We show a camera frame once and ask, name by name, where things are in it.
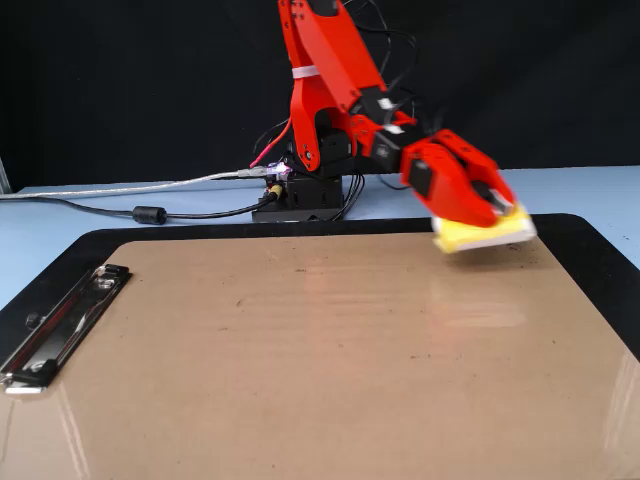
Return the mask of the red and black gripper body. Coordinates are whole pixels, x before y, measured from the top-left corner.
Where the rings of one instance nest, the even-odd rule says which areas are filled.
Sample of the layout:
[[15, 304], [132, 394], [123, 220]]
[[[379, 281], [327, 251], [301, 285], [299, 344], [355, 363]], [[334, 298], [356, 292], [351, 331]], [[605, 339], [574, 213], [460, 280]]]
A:
[[402, 136], [400, 165], [402, 181], [424, 199], [462, 199], [466, 192], [466, 170], [446, 140], [451, 132], [430, 136], [416, 132]]

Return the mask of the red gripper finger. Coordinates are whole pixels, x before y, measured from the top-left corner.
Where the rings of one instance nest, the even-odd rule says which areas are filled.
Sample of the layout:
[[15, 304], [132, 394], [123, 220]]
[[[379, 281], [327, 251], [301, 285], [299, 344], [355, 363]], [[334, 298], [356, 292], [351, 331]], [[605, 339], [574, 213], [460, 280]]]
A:
[[440, 130], [434, 139], [454, 155], [462, 165], [472, 190], [495, 211], [514, 209], [515, 195], [494, 160], [448, 129]]
[[465, 170], [458, 163], [422, 166], [422, 203], [435, 216], [473, 226], [493, 226], [498, 215], [491, 204], [472, 187], [473, 180], [499, 185], [496, 163], [471, 163]]

